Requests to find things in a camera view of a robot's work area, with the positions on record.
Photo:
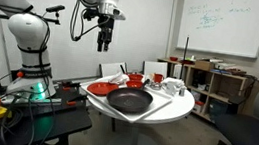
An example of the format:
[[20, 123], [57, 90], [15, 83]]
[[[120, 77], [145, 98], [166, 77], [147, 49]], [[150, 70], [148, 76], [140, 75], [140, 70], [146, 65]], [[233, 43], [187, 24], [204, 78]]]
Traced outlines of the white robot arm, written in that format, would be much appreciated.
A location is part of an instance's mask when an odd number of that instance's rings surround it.
[[[97, 18], [98, 47], [106, 51], [112, 41], [115, 20], [125, 18], [117, 7], [119, 0], [76, 0], [85, 6], [84, 18]], [[8, 16], [8, 28], [15, 36], [22, 55], [22, 68], [17, 80], [7, 87], [9, 93], [36, 96], [39, 99], [55, 94], [47, 49], [50, 28], [46, 19], [37, 15], [27, 0], [0, 0], [0, 9]]]

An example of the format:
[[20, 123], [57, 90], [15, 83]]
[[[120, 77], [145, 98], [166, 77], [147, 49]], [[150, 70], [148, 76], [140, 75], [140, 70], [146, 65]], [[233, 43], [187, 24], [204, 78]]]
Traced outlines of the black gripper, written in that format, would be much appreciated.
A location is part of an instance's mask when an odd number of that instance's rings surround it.
[[113, 33], [113, 26], [114, 20], [108, 16], [101, 15], [98, 18], [98, 27], [100, 28], [100, 32], [98, 33], [98, 47], [97, 51], [102, 52], [103, 43], [104, 48], [103, 51], [108, 51], [109, 43], [112, 41], [112, 33]]

